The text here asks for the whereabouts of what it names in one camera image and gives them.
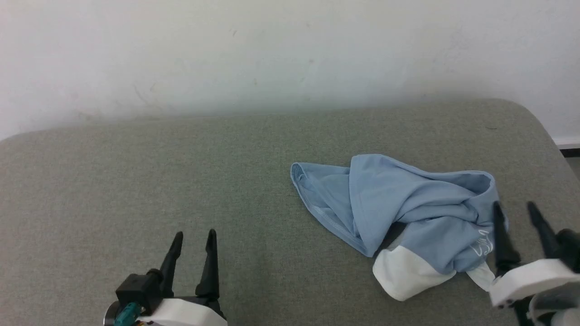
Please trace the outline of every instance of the gray fabric surface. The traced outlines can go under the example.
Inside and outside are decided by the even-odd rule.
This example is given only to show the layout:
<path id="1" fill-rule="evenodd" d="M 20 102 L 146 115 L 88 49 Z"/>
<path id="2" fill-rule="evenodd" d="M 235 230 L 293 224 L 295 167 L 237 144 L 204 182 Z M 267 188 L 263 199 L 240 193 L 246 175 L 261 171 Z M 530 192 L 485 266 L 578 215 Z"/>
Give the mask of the gray fabric surface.
<path id="1" fill-rule="evenodd" d="M 395 301 L 373 259 L 310 216 L 291 163 L 361 153 L 491 172 L 525 260 L 542 256 L 526 200 L 580 230 L 580 183 L 540 123 L 501 100 L 28 133 L 0 143 L 2 324 L 100 325 L 178 230 L 174 290 L 192 294 L 214 227 L 230 325 L 515 325 L 465 275 Z"/>

